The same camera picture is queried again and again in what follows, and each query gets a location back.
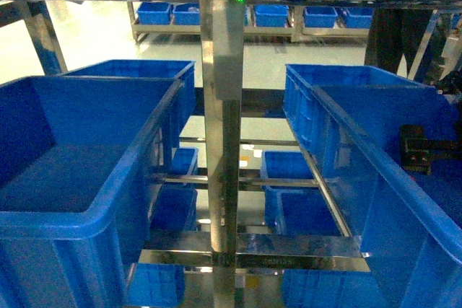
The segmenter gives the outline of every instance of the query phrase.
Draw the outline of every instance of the floor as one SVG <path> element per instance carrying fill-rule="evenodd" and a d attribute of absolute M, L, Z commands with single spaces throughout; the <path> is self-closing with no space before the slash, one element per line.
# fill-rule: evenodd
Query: floor
<path fill-rule="evenodd" d="M 123 2 L 86 1 L 83 4 L 76 4 L 66 1 L 49 1 L 48 7 L 69 70 L 112 58 L 177 58 L 198 62 L 196 64 L 196 86 L 202 85 L 199 37 L 150 35 L 137 45 L 132 38 L 127 6 Z M 23 22 L 0 28 L 0 40 L 0 64 L 2 66 L 0 83 L 21 76 L 43 74 Z M 314 43 L 292 44 L 288 39 L 253 38 L 245 42 L 243 86 L 284 89 L 284 65 L 286 63 L 362 65 L 364 54 L 364 40 L 328 42 L 317 40 Z M 403 64 L 401 64 L 399 73 L 401 75 L 405 73 Z M 204 137 L 204 119 L 192 117 L 182 135 Z M 243 119 L 242 138 L 293 139 L 285 120 L 250 118 Z M 205 167 L 205 146 L 199 145 L 198 147 L 199 166 Z M 261 150 L 271 148 L 276 147 L 243 146 L 241 165 L 258 169 L 261 164 Z M 199 191 L 199 219 L 208 219 L 207 203 L 206 191 Z M 262 192 L 242 192 L 239 200 L 238 223 L 261 225 L 263 210 Z M 196 283 L 194 285 L 209 285 L 208 282 L 194 282 Z M 280 299 L 271 304 L 270 302 L 265 303 L 265 295 L 262 292 L 252 292 L 246 291 L 244 294 L 247 295 L 247 302 L 258 300 L 259 303 L 253 307 L 282 307 Z M 203 296 L 205 300 L 211 298 L 205 294 Z M 192 307 L 194 301 L 195 299 L 187 299 L 183 307 Z"/>

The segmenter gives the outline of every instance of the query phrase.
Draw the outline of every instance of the person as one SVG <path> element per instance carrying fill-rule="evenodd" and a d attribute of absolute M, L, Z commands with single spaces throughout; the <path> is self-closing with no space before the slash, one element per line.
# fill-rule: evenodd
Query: person
<path fill-rule="evenodd" d="M 404 55 L 409 75 L 431 16 L 432 10 L 375 9 L 367 39 L 365 65 L 396 74 Z M 418 82 L 433 84 L 440 77 L 444 65 L 440 55 L 449 31 L 447 21 L 446 16 L 440 16 L 421 62 L 425 69 L 416 75 Z"/>

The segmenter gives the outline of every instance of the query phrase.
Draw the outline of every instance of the blue plastic bin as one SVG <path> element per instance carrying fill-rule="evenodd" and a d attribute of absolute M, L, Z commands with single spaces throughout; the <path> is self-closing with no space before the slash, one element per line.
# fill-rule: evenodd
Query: blue plastic bin
<path fill-rule="evenodd" d="M 175 145 L 179 144 L 180 133 L 196 107 L 194 91 L 193 61 L 156 61 L 149 59 L 115 59 L 85 66 L 70 71 L 63 76 L 123 76 L 123 77 L 158 77 L 180 79 L 184 88 L 179 91 L 178 101 L 173 107 L 176 116 L 173 121 Z"/>
<path fill-rule="evenodd" d="M 338 10 L 347 28 L 369 28 L 374 9 L 370 7 L 349 7 Z"/>
<path fill-rule="evenodd" d="M 341 236 L 321 192 L 316 188 L 279 191 L 276 233 Z"/>
<path fill-rule="evenodd" d="M 169 25 L 172 9 L 169 3 L 141 3 L 136 12 L 141 25 Z"/>
<path fill-rule="evenodd" d="M 125 304 L 170 169 L 179 88 L 88 77 L 0 86 L 2 307 Z M 148 184 L 154 168 L 159 183 Z"/>
<path fill-rule="evenodd" d="M 180 147 L 176 150 L 172 161 L 171 175 L 197 175 L 199 150 L 194 147 Z M 174 188 L 193 188 L 192 183 L 166 183 Z"/>
<path fill-rule="evenodd" d="M 255 5 L 255 22 L 257 27 L 285 27 L 289 7 L 286 5 Z"/>
<path fill-rule="evenodd" d="M 299 151 L 264 151 L 261 160 L 260 177 L 262 178 L 300 178 L 312 180 L 313 174 Z M 274 227 L 278 214 L 277 196 L 287 187 L 264 185 L 265 224 Z M 295 188 L 298 191 L 312 192 L 317 188 Z"/>
<path fill-rule="evenodd" d="M 312 152 L 390 307 L 462 307 L 462 162 L 433 162 L 431 175 L 397 164 L 400 126 L 455 140 L 456 108 L 432 88 L 316 87 L 313 96 Z"/>
<path fill-rule="evenodd" d="M 300 145 L 311 148 L 313 129 L 318 120 L 313 116 L 311 89 L 321 85 L 421 86 L 390 72 L 371 66 L 286 65 L 284 112 Z"/>
<path fill-rule="evenodd" d="M 282 301 L 287 308 L 389 308 L 371 273 L 286 270 Z"/>
<path fill-rule="evenodd" d="M 173 9 L 176 25 L 200 25 L 199 4 L 187 3 L 175 6 Z"/>
<path fill-rule="evenodd" d="M 194 189 L 164 186 L 154 207 L 151 228 L 194 230 L 196 200 Z M 184 266 L 140 263 L 128 291 L 128 303 L 145 307 L 176 307 L 183 300 L 184 291 Z"/>
<path fill-rule="evenodd" d="M 278 234 L 340 236 L 321 193 L 286 190 L 278 196 Z M 282 300 L 287 308 L 388 308 L 371 273 L 285 270 Z"/>
<path fill-rule="evenodd" d="M 328 6 L 309 6 L 304 11 L 305 26 L 332 28 L 337 20 L 337 11 Z"/>

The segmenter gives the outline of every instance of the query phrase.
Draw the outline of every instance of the shelving unit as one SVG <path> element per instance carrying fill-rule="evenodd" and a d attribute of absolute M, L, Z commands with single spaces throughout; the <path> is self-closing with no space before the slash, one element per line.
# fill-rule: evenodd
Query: shelving unit
<path fill-rule="evenodd" d="M 142 25 L 135 15 L 134 4 L 129 1 L 128 15 L 130 17 L 131 31 L 136 42 L 139 42 L 144 34 L 183 34 L 200 35 L 201 28 L 198 25 Z M 367 38 L 368 29 L 345 28 L 344 24 L 338 19 L 337 28 L 307 28 L 303 24 L 303 12 L 301 16 L 297 7 L 294 8 L 293 15 L 286 27 L 257 27 L 255 25 L 255 14 L 250 9 L 248 25 L 244 26 L 244 35 L 261 35 L 266 37 L 290 38 L 291 42 L 298 43 L 312 40 L 313 38 Z"/>
<path fill-rule="evenodd" d="M 34 21 L 42 23 L 30 31 L 36 47 L 43 48 L 47 59 L 42 60 L 47 74 L 65 71 L 61 50 L 51 28 L 51 21 L 43 0 L 24 0 Z M 119 0 L 119 1 L 165 1 L 165 0 Z M 201 5 L 200 34 L 202 41 L 202 64 L 204 88 L 204 113 L 206 126 L 207 177 L 182 177 L 181 182 L 207 184 L 211 232 L 153 232 L 152 241 L 145 245 L 141 261 L 156 263 L 181 263 L 192 266 L 213 267 L 214 306 L 236 307 L 235 271 L 251 268 L 312 268 L 331 270 L 367 271 L 365 254 L 362 254 L 348 225 L 345 223 L 335 200 L 317 170 L 313 159 L 302 151 L 315 174 L 316 182 L 283 182 L 247 177 L 239 170 L 240 120 L 241 116 L 258 117 L 262 110 L 278 109 L 282 104 L 279 91 L 258 91 L 243 89 L 243 15 L 246 4 L 290 4 L 295 7 L 295 28 L 287 28 L 287 34 L 294 41 L 298 35 L 322 35 L 310 32 L 300 25 L 302 8 L 309 5 L 329 6 L 388 6 L 394 8 L 457 9 L 462 0 L 199 0 Z M 128 6 L 134 37 L 140 32 L 160 30 L 138 25 L 133 7 Z M 421 45 L 421 55 L 427 48 L 434 22 L 428 27 L 426 39 Z M 168 26 L 166 30 L 179 30 Z M 199 33 L 198 27 L 182 27 L 184 33 Z M 263 35 L 264 28 L 255 28 L 255 34 Z M 292 237 L 272 234 L 238 234 L 236 215 L 240 182 L 253 185 L 317 185 L 323 192 L 343 237 Z"/>

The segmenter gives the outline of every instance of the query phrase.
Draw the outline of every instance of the stainless steel shelf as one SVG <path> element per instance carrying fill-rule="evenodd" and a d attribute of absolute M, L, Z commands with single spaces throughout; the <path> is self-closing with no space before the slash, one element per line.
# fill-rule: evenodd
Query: stainless steel shelf
<path fill-rule="evenodd" d="M 200 35 L 201 28 L 198 25 L 175 25 L 174 20 L 169 25 L 142 25 L 135 15 L 134 5 L 130 1 L 128 14 L 131 22 L 131 31 L 136 42 L 139 42 L 143 34 L 180 34 Z M 257 27 L 253 12 L 250 13 L 248 25 L 244 26 L 244 36 L 260 35 L 269 37 L 291 38 L 293 43 L 312 40 L 313 38 L 367 38 L 368 29 L 351 28 L 306 28 L 303 17 L 299 16 L 292 20 L 286 27 Z"/>
<path fill-rule="evenodd" d="M 32 41 L 41 56 L 47 74 L 65 71 L 56 34 L 48 16 L 45 2 L 26 3 L 22 0 L 18 9 L 25 18 Z M 197 0 L 117 0 L 117 1 L 197 1 Z M 254 113 L 243 96 L 243 37 L 244 34 L 266 35 L 266 28 L 244 29 L 245 4 L 289 4 L 295 6 L 294 27 L 275 30 L 270 35 L 286 35 L 301 40 L 306 35 L 348 35 L 346 30 L 311 30 L 303 28 L 300 21 L 302 7 L 324 4 L 330 6 L 386 6 L 394 8 L 457 9 L 462 0 L 199 0 L 201 26 L 199 27 L 146 27 L 135 21 L 134 36 L 139 32 L 181 32 L 201 34 L 202 66 L 204 80 L 204 113 L 206 124 L 206 153 L 208 167 L 210 234 L 156 234 L 146 244 L 141 260 L 154 259 L 164 263 L 207 264 L 213 267 L 214 306 L 235 307 L 238 296 L 235 274 L 238 268 L 327 268 L 365 270 L 365 254 L 357 249 L 348 226 L 335 205 L 335 201 L 323 184 L 309 154 L 304 153 L 308 164 L 316 174 L 324 198 L 345 237 L 282 237 L 275 235 L 237 233 L 237 196 L 240 186 L 239 148 L 240 120 Z M 438 16 L 435 12 L 432 20 Z M 274 245 L 271 249 L 265 245 Z"/>

